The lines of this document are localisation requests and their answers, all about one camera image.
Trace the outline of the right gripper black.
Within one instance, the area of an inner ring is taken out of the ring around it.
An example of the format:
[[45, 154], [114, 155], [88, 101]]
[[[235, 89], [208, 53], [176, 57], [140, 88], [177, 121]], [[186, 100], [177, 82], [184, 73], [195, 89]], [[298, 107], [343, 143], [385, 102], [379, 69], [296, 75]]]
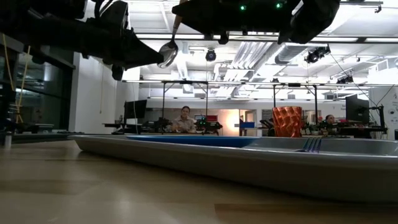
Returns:
[[294, 0], [183, 0], [172, 13], [202, 34], [218, 33], [218, 43], [224, 45], [231, 31], [248, 35], [288, 29], [293, 9]]

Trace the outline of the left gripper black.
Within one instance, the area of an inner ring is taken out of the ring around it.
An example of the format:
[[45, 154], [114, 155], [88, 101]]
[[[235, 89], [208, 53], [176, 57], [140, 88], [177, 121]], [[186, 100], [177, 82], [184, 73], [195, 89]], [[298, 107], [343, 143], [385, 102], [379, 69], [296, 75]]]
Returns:
[[92, 1], [95, 3], [94, 17], [87, 19], [87, 21], [96, 28], [104, 31], [107, 35], [108, 40], [106, 40], [106, 43], [108, 46], [105, 49], [108, 55], [105, 56], [103, 62], [112, 65], [112, 77], [116, 81], [121, 81], [124, 69], [128, 70], [130, 68], [163, 62], [163, 55], [139, 40], [132, 29], [128, 29], [126, 34], [132, 42], [134, 53], [126, 59], [124, 66], [118, 65], [116, 59], [113, 59], [113, 57], [116, 55], [116, 51], [121, 48], [120, 44], [125, 33], [124, 30], [128, 25], [128, 3], [108, 0], [102, 7], [105, 0]]

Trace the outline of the steel spoon wooden handle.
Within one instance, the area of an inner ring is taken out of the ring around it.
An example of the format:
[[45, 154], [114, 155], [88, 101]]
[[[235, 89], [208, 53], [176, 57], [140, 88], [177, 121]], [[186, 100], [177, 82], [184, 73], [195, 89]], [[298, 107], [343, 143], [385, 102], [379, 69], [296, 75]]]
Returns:
[[169, 42], [161, 46], [159, 50], [159, 53], [164, 58], [163, 62], [157, 64], [159, 68], [167, 68], [168, 66], [170, 66], [178, 54], [178, 45], [175, 42], [175, 36], [177, 34], [181, 22], [182, 22], [182, 17], [176, 15], [172, 29], [172, 38]]

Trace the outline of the iridescent blue fork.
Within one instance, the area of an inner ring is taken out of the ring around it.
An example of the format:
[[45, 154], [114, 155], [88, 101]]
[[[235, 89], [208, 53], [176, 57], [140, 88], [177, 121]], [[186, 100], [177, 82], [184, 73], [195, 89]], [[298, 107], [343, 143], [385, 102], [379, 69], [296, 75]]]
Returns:
[[297, 152], [310, 152], [319, 153], [322, 144], [321, 138], [308, 138], [306, 139], [304, 145]]

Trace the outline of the blue round plate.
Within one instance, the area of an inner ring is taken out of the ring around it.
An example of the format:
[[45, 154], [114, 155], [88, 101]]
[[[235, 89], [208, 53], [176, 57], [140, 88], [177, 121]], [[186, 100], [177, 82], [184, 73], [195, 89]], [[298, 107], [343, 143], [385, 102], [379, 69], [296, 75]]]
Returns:
[[251, 136], [195, 136], [195, 135], [130, 135], [127, 139], [135, 141], [189, 144], [199, 146], [238, 147], [242, 148], [257, 141]]

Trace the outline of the red-orange faceted cup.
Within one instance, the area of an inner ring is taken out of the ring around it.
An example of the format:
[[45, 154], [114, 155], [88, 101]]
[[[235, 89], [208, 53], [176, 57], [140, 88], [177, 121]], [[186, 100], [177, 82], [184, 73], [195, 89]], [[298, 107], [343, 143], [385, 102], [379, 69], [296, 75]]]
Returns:
[[276, 137], [300, 138], [302, 128], [302, 107], [281, 106], [272, 109]]

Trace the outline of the grey plastic tray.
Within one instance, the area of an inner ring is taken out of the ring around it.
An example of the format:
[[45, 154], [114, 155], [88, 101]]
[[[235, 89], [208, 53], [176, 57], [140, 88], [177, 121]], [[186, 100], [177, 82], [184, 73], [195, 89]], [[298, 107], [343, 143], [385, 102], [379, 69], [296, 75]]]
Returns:
[[238, 147], [75, 135], [82, 151], [242, 184], [345, 202], [398, 203], [398, 141], [321, 138], [319, 153], [297, 152], [308, 138], [263, 137]]

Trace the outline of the black computer monitor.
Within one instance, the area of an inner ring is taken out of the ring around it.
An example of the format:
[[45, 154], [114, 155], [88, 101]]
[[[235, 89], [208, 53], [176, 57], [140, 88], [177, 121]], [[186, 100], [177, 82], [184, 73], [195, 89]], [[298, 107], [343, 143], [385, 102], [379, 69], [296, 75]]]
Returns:
[[124, 103], [125, 119], [141, 119], [146, 113], [147, 100], [126, 101]]
[[347, 96], [346, 119], [361, 123], [369, 123], [369, 101], [361, 100], [356, 95]]

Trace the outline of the dark distant desk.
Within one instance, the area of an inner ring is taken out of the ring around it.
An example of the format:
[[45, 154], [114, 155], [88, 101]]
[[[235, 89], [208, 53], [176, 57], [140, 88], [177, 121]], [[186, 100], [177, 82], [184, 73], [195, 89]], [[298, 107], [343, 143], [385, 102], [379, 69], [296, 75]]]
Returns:
[[142, 132], [140, 124], [103, 123], [103, 125], [105, 128], [114, 128], [115, 130], [111, 133], [113, 135], [140, 134]]
[[337, 133], [354, 138], [371, 139], [371, 133], [387, 133], [387, 128], [382, 126], [368, 126], [362, 123], [338, 123]]

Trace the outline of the black distant rig frame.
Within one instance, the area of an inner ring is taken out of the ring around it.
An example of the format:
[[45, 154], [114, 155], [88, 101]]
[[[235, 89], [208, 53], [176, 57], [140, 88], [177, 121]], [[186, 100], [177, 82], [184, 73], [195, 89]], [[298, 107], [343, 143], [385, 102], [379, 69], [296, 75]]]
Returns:
[[168, 91], [168, 89], [166, 89], [166, 84], [171, 83], [172, 85], [170, 87], [172, 87], [174, 84], [178, 83], [180, 85], [193, 85], [193, 84], [197, 84], [199, 87], [202, 87], [202, 85], [206, 85], [206, 90], [203, 90], [205, 92], [206, 98], [206, 107], [205, 107], [205, 120], [206, 117], [208, 116], [208, 86], [209, 86], [209, 82], [208, 81], [198, 81], [198, 80], [163, 80], [161, 81], [161, 83], [163, 83], [163, 94], [162, 94], [162, 119], [164, 119], [164, 109], [165, 109], [165, 94]]
[[276, 107], [276, 87], [277, 86], [288, 86], [288, 87], [308, 87], [312, 86], [314, 89], [313, 95], [315, 97], [314, 99], [314, 104], [315, 104], [315, 118], [316, 118], [316, 123], [318, 123], [318, 97], [317, 97], [317, 86], [316, 85], [311, 85], [311, 84], [301, 84], [301, 83], [274, 83], [272, 84], [272, 90], [273, 90], [273, 106]]

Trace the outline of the silver ventilation duct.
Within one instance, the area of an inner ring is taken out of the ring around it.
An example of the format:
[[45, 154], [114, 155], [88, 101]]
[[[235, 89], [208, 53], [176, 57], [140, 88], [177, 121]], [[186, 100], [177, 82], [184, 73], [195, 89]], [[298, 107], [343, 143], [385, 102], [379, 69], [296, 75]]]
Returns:
[[293, 43], [286, 43], [281, 51], [275, 56], [275, 63], [278, 65], [285, 65], [290, 63], [296, 56], [307, 50], [306, 45], [297, 45]]

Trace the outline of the white cylinder post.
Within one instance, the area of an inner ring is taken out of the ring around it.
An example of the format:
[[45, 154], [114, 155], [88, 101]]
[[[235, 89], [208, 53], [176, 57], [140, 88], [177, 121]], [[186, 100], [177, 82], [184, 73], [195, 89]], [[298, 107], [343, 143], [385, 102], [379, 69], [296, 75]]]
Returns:
[[2, 148], [3, 149], [10, 149], [12, 145], [12, 137], [13, 133], [10, 131], [7, 131], [4, 133], [4, 139], [2, 140]]

